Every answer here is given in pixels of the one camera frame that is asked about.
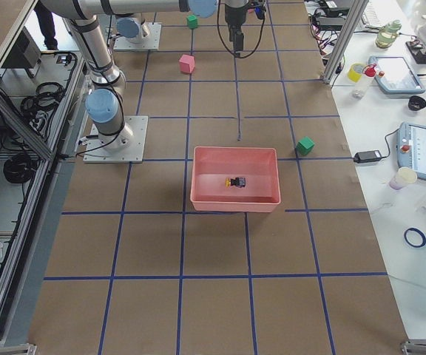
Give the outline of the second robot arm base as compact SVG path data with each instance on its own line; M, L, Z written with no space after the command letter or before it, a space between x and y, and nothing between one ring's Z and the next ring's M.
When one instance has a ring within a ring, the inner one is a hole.
M116 28L118 33L135 44L147 40L151 35L149 25L146 23L142 13L135 13L129 16L117 16Z

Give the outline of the pink cube near arm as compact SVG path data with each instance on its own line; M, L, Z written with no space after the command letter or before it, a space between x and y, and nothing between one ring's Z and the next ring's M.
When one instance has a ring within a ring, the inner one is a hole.
M178 63L182 73L192 74L195 70L195 57L193 55L182 55Z

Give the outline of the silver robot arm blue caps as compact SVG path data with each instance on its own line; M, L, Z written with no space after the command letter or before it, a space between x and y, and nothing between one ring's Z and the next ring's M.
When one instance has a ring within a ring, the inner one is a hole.
M108 50L98 16L105 14L130 21L129 29L120 33L126 38L136 38L143 29L138 20L143 13L190 12L208 18L218 14L224 6L233 55L238 57L243 51L242 26L248 10L253 7L252 1L44 1L43 4L68 21L75 43L88 64L95 89L88 95L85 107L98 130L100 147L108 152L125 150L132 142L134 132L124 117L122 96L126 79Z

